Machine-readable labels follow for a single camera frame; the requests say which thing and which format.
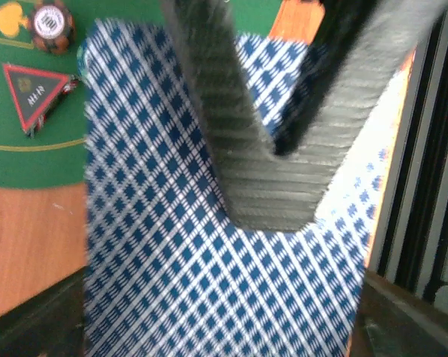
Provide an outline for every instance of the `triangle token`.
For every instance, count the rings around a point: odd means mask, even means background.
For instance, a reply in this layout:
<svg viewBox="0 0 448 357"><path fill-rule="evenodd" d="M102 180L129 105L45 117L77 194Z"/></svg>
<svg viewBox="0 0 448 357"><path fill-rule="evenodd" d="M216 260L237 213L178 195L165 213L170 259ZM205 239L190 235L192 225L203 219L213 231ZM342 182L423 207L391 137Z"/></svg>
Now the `triangle token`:
<svg viewBox="0 0 448 357"><path fill-rule="evenodd" d="M57 101L77 85L73 75L3 64L22 130L33 136Z"/></svg>

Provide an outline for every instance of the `poker table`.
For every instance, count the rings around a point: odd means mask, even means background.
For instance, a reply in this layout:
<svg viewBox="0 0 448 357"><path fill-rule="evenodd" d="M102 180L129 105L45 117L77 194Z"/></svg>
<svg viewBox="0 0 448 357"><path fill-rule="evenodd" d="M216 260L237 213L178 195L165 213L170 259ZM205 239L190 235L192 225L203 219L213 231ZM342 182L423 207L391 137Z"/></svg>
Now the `poker table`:
<svg viewBox="0 0 448 357"><path fill-rule="evenodd" d="M84 85L61 102L34 138L27 138L2 64L76 74L77 47L94 19L162 22L158 0L64 2L74 16L77 41L68 54L54 56L33 48L25 29L34 1L0 0L0 314L83 267L86 235ZM268 35L277 18L279 36L302 25L315 33L321 12L313 16L314 7L298 0L284 3L291 2L300 12L287 7L282 17L281 0L231 0L237 29ZM287 21L289 16L294 21Z"/></svg>

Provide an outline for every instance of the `yellow line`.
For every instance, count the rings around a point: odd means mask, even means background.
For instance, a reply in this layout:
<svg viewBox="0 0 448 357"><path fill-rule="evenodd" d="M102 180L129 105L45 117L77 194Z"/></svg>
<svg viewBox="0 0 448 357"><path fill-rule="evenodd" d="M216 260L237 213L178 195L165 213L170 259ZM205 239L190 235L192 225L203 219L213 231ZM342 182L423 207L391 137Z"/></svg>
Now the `yellow line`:
<svg viewBox="0 0 448 357"><path fill-rule="evenodd" d="M0 145L0 151L8 151L8 152L40 152L40 151L50 151L50 150L59 150L65 149L67 147L75 147L77 145L81 145L85 142L85 139L76 139L66 141L64 143L52 144L52 145L42 145L37 147L11 147L8 145Z"/></svg>
<svg viewBox="0 0 448 357"><path fill-rule="evenodd" d="M1 39L0 38L0 45L9 45L19 48L26 48L28 50L33 49L33 43L32 42L20 42L20 41L14 41L13 39Z"/></svg>

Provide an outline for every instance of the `wooden surface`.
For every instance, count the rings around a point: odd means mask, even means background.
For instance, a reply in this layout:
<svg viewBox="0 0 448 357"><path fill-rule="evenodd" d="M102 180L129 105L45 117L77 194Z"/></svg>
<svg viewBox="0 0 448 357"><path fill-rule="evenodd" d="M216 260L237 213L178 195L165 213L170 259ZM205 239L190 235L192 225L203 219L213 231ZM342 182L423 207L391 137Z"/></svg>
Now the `wooden surface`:
<svg viewBox="0 0 448 357"><path fill-rule="evenodd" d="M283 0L270 36L310 43L323 14L316 2ZM85 264L85 195L84 184L0 189L0 315Z"/></svg>

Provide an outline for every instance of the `yellow spade symbol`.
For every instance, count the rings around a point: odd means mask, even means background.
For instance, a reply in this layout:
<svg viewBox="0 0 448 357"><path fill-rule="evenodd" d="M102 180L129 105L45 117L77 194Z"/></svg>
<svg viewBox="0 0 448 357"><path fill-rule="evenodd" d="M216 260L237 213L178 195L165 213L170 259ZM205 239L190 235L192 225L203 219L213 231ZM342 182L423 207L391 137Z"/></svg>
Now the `yellow spade symbol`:
<svg viewBox="0 0 448 357"><path fill-rule="evenodd" d="M20 26L27 27L28 18L22 15L20 3L10 1L0 7L0 31L6 37L17 37Z"/></svg>

